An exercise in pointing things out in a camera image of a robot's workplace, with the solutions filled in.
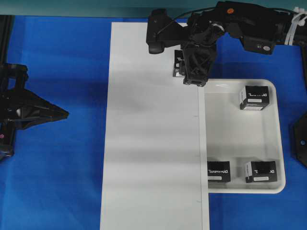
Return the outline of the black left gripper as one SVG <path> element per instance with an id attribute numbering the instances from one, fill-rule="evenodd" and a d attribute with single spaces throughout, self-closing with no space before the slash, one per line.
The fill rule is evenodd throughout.
<path id="1" fill-rule="evenodd" d="M 25 65 L 0 66 L 0 156 L 14 155 L 17 130 L 67 119 L 69 112 L 38 97 L 25 88 Z"/>

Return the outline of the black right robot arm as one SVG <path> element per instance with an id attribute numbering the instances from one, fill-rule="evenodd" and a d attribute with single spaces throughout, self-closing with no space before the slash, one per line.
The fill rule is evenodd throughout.
<path id="1" fill-rule="evenodd" d="M 193 12 L 181 45 L 185 85 L 203 87 L 217 57 L 217 41 L 225 34 L 238 39 L 245 51 L 270 55 L 275 46 L 307 47 L 307 13 L 256 4 L 220 1 L 211 10 Z"/>

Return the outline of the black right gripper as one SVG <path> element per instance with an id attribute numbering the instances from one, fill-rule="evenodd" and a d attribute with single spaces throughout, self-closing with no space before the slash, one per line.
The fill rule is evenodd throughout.
<path id="1" fill-rule="evenodd" d="M 184 58 L 185 85 L 203 87 L 217 56 L 216 42 L 225 34 L 217 11 L 192 13 L 185 30 L 187 41 L 181 45 Z"/>

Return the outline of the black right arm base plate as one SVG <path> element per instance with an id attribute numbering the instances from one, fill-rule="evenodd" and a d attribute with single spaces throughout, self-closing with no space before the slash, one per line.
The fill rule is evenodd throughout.
<path id="1" fill-rule="evenodd" d="M 305 112 L 290 125 L 292 156 L 307 167 L 307 113 Z"/>

